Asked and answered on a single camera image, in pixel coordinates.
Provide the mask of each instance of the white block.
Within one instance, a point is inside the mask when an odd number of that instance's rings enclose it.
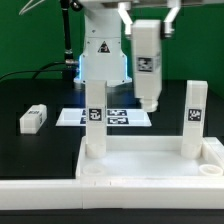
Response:
[[[47,119],[47,107],[45,105],[33,105],[20,118],[21,134],[36,134]]]
[[[224,146],[217,138],[203,138],[202,157],[207,163],[219,166],[224,170]]]
[[[81,209],[77,180],[0,181],[0,210]]]
[[[137,20],[132,27],[135,96],[154,112],[162,90],[160,20]]]
[[[86,152],[91,158],[106,153],[106,81],[86,82]]]
[[[181,155],[189,159],[201,156],[208,84],[188,81]]]

